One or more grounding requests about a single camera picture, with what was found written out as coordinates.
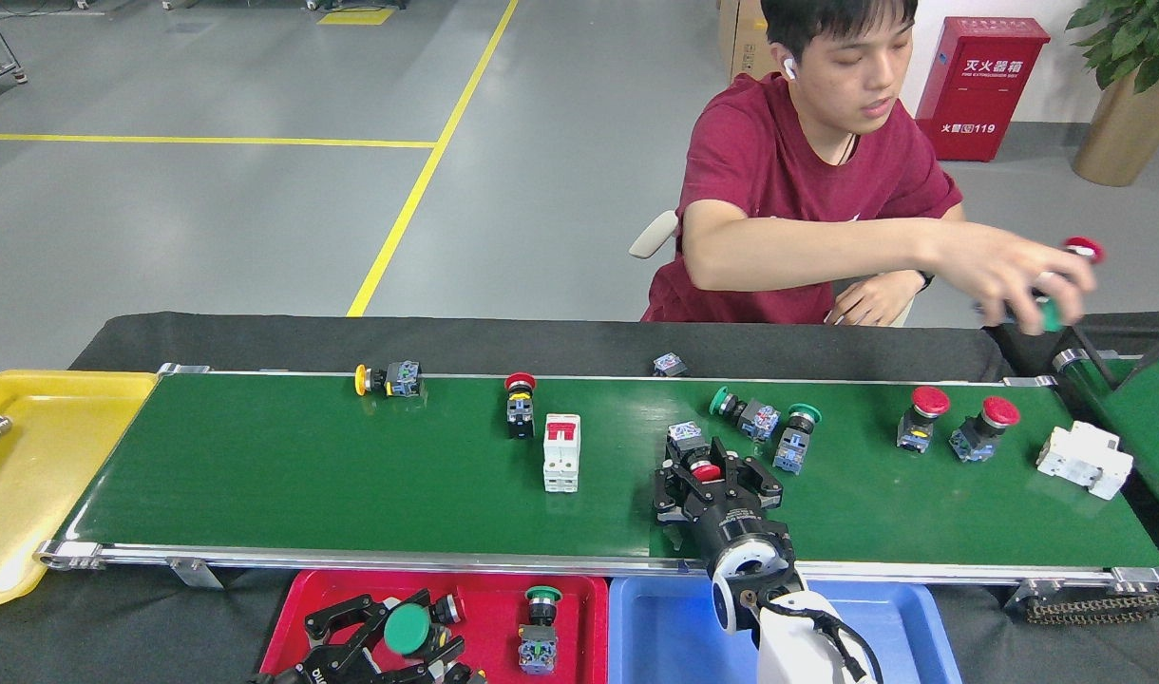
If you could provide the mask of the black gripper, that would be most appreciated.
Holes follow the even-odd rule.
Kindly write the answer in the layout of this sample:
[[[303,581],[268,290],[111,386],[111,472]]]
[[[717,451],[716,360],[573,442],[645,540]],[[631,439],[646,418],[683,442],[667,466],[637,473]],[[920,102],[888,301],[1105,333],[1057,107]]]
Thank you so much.
[[[783,570],[787,525],[770,519],[783,486],[757,456],[715,447],[722,480],[715,499],[681,463],[662,460],[655,470],[653,508],[657,524],[687,523],[709,570]]]
[[[432,601],[427,589],[408,598],[388,597],[376,601],[370,594],[355,595],[348,601],[331,603],[302,618],[302,630],[313,648],[297,665],[280,674],[252,674],[248,683],[488,683],[484,670],[466,665],[462,654],[466,640],[450,636],[423,658],[403,658],[400,667],[381,665],[378,655],[369,648],[345,648],[329,645],[340,631],[352,630],[350,640],[367,642],[384,639],[394,614],[396,641],[422,645],[432,623]]]

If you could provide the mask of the person's left hand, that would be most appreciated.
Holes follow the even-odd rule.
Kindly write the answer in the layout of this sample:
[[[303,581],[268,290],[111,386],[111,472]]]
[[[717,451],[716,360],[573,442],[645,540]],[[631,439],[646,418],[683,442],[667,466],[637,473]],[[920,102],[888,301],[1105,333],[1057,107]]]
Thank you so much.
[[[896,270],[854,281],[836,294],[826,323],[889,328],[905,315],[925,285],[925,276],[918,270]]]

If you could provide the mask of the person's right hand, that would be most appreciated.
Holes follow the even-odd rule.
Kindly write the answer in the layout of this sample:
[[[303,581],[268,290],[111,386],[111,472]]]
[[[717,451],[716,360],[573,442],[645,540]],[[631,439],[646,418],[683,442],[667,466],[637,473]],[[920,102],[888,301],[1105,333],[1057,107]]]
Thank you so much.
[[[1060,323],[1076,323],[1083,316],[1085,294],[1096,289],[1087,259],[979,221],[940,225],[920,250],[920,269],[970,294],[981,305],[984,323],[1001,323],[1009,314],[1023,333],[1044,333],[1045,316],[1034,290],[1056,304]]]

